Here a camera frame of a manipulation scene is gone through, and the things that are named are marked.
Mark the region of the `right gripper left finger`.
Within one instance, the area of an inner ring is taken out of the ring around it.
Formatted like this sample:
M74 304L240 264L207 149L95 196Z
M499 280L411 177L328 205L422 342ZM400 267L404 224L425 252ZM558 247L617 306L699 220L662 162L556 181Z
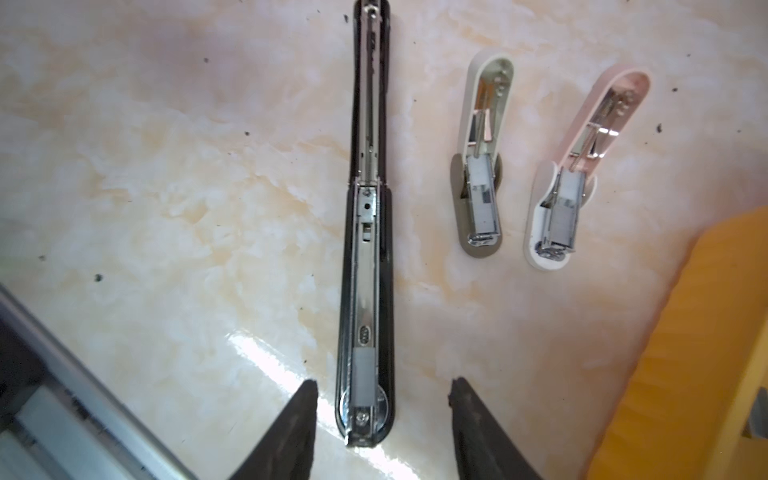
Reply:
M314 460L317 403L317 382L303 381L230 478L309 479Z

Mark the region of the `black long stapler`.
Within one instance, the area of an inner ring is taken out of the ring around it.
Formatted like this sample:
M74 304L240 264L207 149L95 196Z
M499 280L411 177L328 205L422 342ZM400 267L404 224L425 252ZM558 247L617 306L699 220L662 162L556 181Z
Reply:
M334 413L349 448L373 448L395 420L393 208L387 182L390 5L354 5L354 99Z

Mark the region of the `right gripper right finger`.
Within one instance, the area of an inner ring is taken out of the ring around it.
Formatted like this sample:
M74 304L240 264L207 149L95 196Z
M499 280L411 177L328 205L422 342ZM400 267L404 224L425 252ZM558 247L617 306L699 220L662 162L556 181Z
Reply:
M465 378L452 381L448 403L461 480L541 479Z

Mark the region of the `grey mini stapler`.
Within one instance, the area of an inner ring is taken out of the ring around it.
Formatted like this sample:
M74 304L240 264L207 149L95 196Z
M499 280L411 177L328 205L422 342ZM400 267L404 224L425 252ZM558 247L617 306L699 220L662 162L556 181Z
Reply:
M459 243L473 258L494 254L503 241L499 145L513 79L512 59L501 48L478 52L467 70L450 183Z

